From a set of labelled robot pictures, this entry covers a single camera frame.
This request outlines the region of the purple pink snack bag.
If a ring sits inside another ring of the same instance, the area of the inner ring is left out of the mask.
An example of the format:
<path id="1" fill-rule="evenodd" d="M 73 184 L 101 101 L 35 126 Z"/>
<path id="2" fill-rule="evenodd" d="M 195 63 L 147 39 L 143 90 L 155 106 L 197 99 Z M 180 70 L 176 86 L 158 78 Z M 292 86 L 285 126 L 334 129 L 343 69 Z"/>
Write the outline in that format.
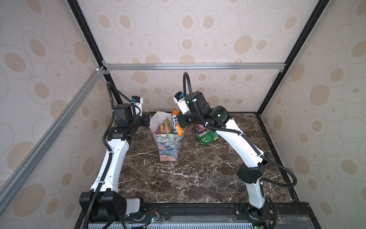
<path id="1" fill-rule="evenodd" d="M 201 124 L 197 124 L 193 125 L 193 130 L 195 131 L 196 134 L 202 134 L 206 131 L 206 128 Z"/>

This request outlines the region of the orange snack bag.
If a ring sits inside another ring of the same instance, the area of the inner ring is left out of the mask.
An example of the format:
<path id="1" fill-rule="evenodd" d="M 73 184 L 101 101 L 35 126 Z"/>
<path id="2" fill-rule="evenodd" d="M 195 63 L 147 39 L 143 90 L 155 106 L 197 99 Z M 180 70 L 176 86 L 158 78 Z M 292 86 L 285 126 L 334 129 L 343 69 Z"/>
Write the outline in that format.
<path id="1" fill-rule="evenodd" d="M 177 133 L 178 136 L 182 136 L 184 133 L 184 130 L 179 124 L 178 115 L 179 115 L 179 111 L 176 110 L 175 108 L 173 108 L 172 112 L 171 112 L 171 116 L 172 116 L 172 125 L 174 128 L 174 132 Z"/>

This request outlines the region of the green spring tea snack bag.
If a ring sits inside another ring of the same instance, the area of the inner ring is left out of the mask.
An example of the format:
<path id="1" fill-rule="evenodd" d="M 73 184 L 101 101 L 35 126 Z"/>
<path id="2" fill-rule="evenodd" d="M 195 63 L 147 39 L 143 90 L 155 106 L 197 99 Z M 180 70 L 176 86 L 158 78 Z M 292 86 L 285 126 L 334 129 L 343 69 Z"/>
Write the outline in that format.
<path id="1" fill-rule="evenodd" d="M 208 145 L 211 142 L 214 142 L 215 140 L 219 139 L 218 134 L 212 131 L 204 131 L 202 133 L 197 134 L 197 136 L 203 145 Z"/>

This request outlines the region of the floral paper bag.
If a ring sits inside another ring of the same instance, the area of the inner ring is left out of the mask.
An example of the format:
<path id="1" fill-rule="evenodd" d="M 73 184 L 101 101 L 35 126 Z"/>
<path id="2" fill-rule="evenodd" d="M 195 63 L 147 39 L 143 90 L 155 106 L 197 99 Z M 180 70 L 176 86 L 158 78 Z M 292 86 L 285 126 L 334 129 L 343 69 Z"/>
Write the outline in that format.
<path id="1" fill-rule="evenodd" d="M 172 132 L 170 134 L 157 135 L 156 132 L 158 127 L 166 118 L 169 119 L 169 127 Z M 171 113 L 156 112 L 150 120 L 149 128 L 157 145 L 160 161 L 176 161 L 185 133 L 183 133 L 182 136 L 178 136 L 178 134 L 174 132 Z"/>

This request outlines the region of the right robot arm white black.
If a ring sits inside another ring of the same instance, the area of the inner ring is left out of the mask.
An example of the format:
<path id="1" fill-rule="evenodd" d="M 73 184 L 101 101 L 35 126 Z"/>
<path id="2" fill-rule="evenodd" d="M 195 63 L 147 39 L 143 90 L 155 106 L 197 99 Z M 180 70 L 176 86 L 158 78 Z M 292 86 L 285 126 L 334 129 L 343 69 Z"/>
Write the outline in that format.
<path id="1" fill-rule="evenodd" d="M 221 136 L 241 157 L 243 165 L 237 175 L 246 184 L 249 204 L 262 209 L 265 196 L 260 179 L 265 170 L 264 152 L 247 138 L 224 107 L 211 108 L 201 92 L 193 95 L 178 92 L 173 100 L 180 109 L 178 122 L 181 127 L 202 125 Z"/>

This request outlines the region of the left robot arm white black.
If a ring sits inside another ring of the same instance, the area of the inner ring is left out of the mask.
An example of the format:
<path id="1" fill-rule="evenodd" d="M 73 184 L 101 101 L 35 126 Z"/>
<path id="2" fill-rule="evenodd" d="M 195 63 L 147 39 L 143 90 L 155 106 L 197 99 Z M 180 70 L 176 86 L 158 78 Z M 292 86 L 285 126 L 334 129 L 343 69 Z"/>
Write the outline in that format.
<path id="1" fill-rule="evenodd" d="M 90 223 L 121 222 L 131 214 L 143 211 L 143 200 L 124 198 L 118 193 L 119 177 L 124 158 L 138 127 L 147 127 L 151 115 L 142 111 L 142 102 L 118 104 L 112 111 L 112 120 L 103 137 L 106 154 L 89 192 L 83 192 L 79 203 L 85 213 L 83 228 Z"/>

